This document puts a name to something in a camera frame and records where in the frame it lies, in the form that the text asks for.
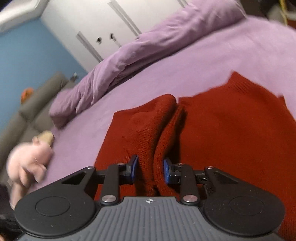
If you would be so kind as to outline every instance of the white ceiling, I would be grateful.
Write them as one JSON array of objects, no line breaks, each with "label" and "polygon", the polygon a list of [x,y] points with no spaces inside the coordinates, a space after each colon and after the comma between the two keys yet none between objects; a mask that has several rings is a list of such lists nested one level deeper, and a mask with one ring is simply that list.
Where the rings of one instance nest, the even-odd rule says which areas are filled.
[{"label": "white ceiling", "polygon": [[13,0],[0,12],[0,33],[39,17],[48,0]]}]

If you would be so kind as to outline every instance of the plush toy ear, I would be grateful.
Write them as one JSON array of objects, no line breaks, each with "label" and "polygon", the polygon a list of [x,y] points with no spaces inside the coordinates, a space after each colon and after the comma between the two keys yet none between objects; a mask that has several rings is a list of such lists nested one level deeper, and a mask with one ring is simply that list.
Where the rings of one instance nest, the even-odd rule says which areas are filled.
[{"label": "plush toy ear", "polygon": [[35,145],[38,145],[40,143],[38,137],[33,137],[32,142]]}]

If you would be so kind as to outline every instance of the purple blanket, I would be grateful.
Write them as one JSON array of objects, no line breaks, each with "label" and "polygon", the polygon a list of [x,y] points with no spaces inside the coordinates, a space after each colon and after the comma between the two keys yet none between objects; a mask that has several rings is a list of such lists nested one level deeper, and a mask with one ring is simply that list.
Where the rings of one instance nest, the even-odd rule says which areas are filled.
[{"label": "purple blanket", "polygon": [[[283,94],[295,117],[295,41],[290,28],[244,19],[234,1],[196,1],[123,46],[74,89],[58,95],[50,109],[56,125],[78,115],[63,129],[53,130],[55,155],[42,185],[93,165],[114,112],[166,93],[178,98],[204,92],[224,84],[233,70]],[[111,85],[160,58],[103,96]]]}]

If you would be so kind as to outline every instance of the pink plush toy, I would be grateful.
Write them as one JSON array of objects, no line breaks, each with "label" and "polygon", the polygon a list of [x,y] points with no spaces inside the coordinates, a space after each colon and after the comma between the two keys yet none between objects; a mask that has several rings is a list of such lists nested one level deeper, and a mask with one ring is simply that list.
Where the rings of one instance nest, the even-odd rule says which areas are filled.
[{"label": "pink plush toy", "polygon": [[37,182],[44,179],[47,171],[45,166],[53,154],[52,141],[52,133],[43,132],[40,136],[34,137],[32,143],[21,143],[10,152],[6,169],[13,182],[10,193],[10,205],[13,209],[26,195],[34,179]]}]

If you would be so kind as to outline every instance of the folded red garment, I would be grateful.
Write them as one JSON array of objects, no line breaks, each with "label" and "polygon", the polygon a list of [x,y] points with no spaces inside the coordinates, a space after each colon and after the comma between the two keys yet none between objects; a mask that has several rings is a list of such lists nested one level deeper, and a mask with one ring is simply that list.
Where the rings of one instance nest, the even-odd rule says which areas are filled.
[{"label": "folded red garment", "polygon": [[139,155],[136,183],[121,196],[177,196],[164,182],[163,159],[194,169],[215,166],[278,196],[286,215],[279,234],[296,239],[296,122],[283,98],[238,73],[194,97],[160,96],[114,114],[97,169]]}]

